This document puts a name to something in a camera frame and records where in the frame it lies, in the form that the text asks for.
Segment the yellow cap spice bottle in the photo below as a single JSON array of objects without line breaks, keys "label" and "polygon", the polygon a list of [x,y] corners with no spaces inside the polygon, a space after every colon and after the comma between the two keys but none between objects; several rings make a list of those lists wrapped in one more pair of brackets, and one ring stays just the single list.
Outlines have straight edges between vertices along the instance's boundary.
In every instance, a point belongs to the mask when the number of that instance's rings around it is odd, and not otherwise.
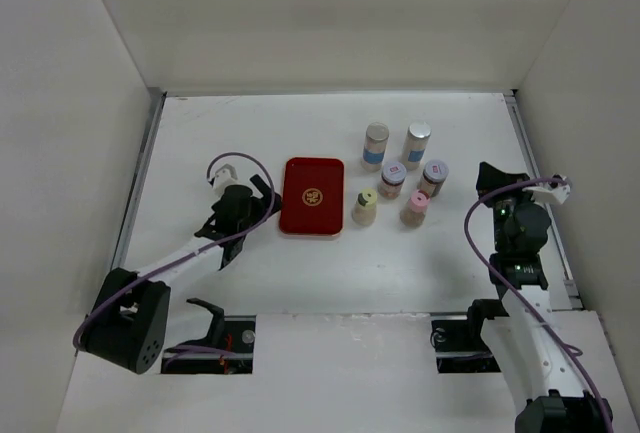
[{"label": "yellow cap spice bottle", "polygon": [[365,188],[356,198],[352,218],[360,226],[370,226],[376,218],[378,195],[375,189]]}]

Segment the tall bottle grey cap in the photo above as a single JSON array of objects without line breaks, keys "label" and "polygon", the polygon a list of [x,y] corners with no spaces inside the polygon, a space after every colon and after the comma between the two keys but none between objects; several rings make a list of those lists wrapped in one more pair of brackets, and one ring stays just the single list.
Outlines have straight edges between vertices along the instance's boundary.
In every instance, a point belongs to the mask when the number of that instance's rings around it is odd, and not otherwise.
[{"label": "tall bottle grey cap", "polygon": [[389,129],[386,124],[374,122],[367,126],[361,164],[368,172],[378,171],[383,163]]}]

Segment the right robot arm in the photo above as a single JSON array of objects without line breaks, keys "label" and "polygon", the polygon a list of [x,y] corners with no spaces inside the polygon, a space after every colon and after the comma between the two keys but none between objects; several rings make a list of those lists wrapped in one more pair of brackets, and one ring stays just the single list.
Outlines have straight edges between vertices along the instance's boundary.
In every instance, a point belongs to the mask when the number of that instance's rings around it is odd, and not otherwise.
[{"label": "right robot arm", "polygon": [[570,194],[566,177],[531,178],[479,165],[477,206],[493,215],[494,251],[481,262],[498,297],[476,300],[464,337],[489,349],[511,393],[517,432],[610,432],[613,412],[580,361],[578,348],[560,336],[540,252],[548,241],[547,205]]}]

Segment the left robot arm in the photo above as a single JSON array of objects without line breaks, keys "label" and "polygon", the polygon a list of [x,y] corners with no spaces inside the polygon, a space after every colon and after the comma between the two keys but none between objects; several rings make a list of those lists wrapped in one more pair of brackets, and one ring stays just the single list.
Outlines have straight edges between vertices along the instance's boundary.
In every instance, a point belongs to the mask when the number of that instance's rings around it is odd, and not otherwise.
[{"label": "left robot arm", "polygon": [[226,185],[212,215],[183,247],[138,271],[119,267],[106,275],[74,347],[135,374],[147,372],[163,353],[171,297],[229,266],[249,233],[281,207],[269,176]]}]

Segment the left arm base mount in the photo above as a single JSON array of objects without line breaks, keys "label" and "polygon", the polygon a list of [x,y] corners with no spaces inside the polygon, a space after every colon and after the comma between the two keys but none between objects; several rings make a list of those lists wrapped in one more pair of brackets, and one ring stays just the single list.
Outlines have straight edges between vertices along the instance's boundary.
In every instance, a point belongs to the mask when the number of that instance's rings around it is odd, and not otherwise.
[{"label": "left arm base mount", "polygon": [[246,375],[253,372],[257,320],[255,316],[227,315],[224,309],[199,298],[186,303],[207,320],[205,332],[196,335],[187,327],[195,318],[182,321],[178,333],[189,333],[171,341],[164,350],[160,373],[165,375]]}]

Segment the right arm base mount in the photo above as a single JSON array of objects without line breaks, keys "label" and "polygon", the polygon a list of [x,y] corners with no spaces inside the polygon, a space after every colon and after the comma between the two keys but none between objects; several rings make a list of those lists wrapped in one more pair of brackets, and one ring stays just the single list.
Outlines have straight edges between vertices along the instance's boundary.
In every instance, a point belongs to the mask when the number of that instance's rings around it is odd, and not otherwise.
[{"label": "right arm base mount", "polygon": [[489,348],[470,335],[466,320],[435,319],[431,325],[430,343],[440,374],[500,373]]}]

